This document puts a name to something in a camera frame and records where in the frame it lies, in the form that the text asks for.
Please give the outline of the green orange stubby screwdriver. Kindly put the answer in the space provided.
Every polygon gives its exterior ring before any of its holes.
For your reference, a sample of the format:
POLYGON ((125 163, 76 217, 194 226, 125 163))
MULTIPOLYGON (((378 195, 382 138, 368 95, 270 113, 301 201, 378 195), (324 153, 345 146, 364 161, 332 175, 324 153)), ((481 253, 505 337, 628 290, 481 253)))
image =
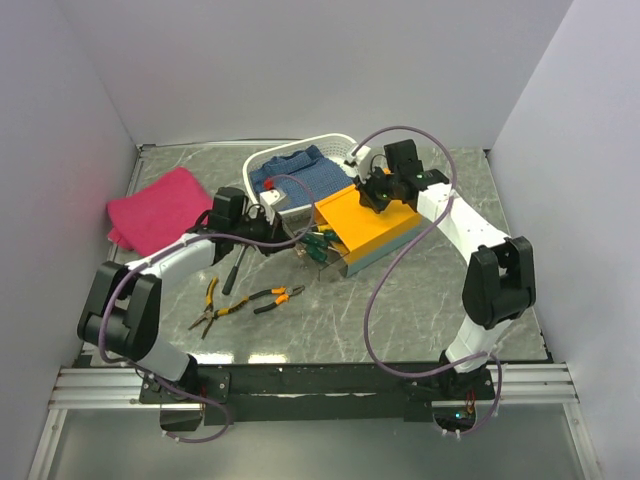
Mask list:
POLYGON ((343 241, 334 230, 325 230, 322 232, 324 240, 330 245, 343 245, 343 241))

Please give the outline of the dark green screwdriver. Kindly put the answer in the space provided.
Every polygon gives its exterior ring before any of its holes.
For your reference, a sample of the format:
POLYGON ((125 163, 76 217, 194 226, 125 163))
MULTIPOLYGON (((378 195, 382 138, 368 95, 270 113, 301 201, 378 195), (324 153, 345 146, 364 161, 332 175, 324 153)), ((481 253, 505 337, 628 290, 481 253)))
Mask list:
POLYGON ((307 245, 305 247, 305 252, 312 260, 317 263, 326 264, 328 261, 328 253, 326 250, 307 245))

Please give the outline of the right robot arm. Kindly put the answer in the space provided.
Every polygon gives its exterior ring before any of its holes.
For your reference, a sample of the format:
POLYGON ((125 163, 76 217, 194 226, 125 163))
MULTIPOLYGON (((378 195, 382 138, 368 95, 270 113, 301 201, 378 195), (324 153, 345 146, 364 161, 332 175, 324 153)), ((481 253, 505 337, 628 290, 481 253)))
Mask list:
POLYGON ((399 201, 429 221, 456 248, 466 266, 461 294, 464 320, 431 371, 439 390, 457 399, 482 378, 504 331, 536 301, 534 254, 525 237, 513 238, 493 226, 458 193, 457 175, 427 170, 412 140, 384 148, 387 165, 378 167, 368 147, 350 153, 359 203, 382 213, 399 201))

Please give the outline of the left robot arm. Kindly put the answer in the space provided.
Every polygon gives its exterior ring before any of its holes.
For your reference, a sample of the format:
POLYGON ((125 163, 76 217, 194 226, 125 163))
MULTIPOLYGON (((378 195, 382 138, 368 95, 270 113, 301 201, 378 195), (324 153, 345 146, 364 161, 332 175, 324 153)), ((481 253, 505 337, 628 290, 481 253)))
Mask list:
POLYGON ((163 380, 175 401, 199 395, 195 358, 159 333, 164 293, 188 276, 211 267, 238 244, 269 256, 291 248, 298 238, 282 216, 253 206, 235 187, 221 187, 203 211, 169 246, 134 262, 100 265, 77 325, 78 337, 97 347, 107 363, 129 362, 163 380))

